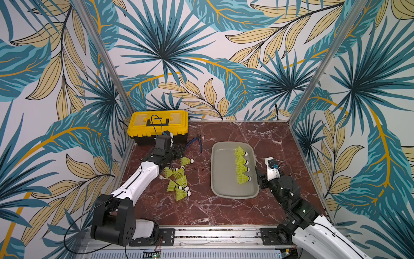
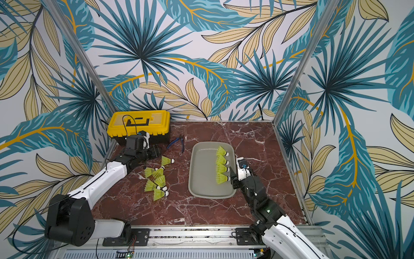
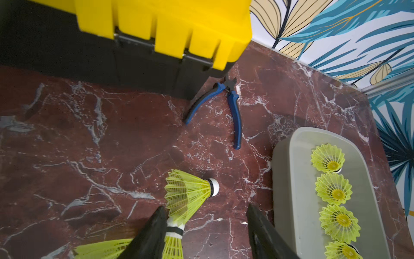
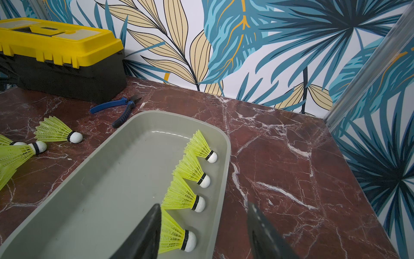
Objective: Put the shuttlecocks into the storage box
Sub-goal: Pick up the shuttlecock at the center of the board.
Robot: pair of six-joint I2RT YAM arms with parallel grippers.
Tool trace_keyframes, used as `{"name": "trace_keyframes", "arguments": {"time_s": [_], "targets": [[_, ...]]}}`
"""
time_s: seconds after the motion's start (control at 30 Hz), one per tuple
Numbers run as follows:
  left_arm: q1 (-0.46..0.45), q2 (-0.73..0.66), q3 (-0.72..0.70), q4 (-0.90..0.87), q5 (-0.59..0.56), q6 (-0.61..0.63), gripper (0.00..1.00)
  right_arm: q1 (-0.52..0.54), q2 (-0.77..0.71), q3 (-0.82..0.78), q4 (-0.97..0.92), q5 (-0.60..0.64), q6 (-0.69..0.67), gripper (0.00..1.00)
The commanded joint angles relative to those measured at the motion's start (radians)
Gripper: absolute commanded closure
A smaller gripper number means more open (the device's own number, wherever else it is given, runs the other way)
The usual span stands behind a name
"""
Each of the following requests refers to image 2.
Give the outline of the grey-green plastic storage tray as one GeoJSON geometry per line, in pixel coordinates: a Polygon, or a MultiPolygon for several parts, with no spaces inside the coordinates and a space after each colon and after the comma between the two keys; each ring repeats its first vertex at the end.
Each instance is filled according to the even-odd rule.
{"type": "Polygon", "coordinates": [[[195,144],[191,154],[189,167],[189,192],[203,199],[228,199],[235,195],[230,181],[218,184],[217,175],[217,150],[222,147],[228,155],[225,167],[236,169],[234,148],[224,142],[205,141],[195,144]]]}

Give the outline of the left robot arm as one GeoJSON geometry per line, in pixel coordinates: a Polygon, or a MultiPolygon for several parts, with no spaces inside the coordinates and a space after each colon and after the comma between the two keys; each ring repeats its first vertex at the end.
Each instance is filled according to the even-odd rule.
{"type": "Polygon", "coordinates": [[[158,146],[150,145],[150,134],[140,131],[126,138],[123,154],[110,161],[91,180],[72,192],[54,196],[46,219],[45,237],[80,247],[89,240],[104,239],[117,245],[128,245],[131,224],[125,220],[97,220],[92,209],[117,182],[148,160],[160,157],[158,146]]]}

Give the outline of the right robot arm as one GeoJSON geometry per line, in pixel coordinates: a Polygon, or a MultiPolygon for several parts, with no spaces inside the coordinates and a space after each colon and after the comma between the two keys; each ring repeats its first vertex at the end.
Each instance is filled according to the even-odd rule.
{"type": "Polygon", "coordinates": [[[261,180],[251,175],[239,180],[230,177],[235,190],[240,190],[248,203],[255,223],[250,226],[254,243],[265,245],[283,259],[327,259],[293,223],[285,211],[266,193],[261,180]]]}

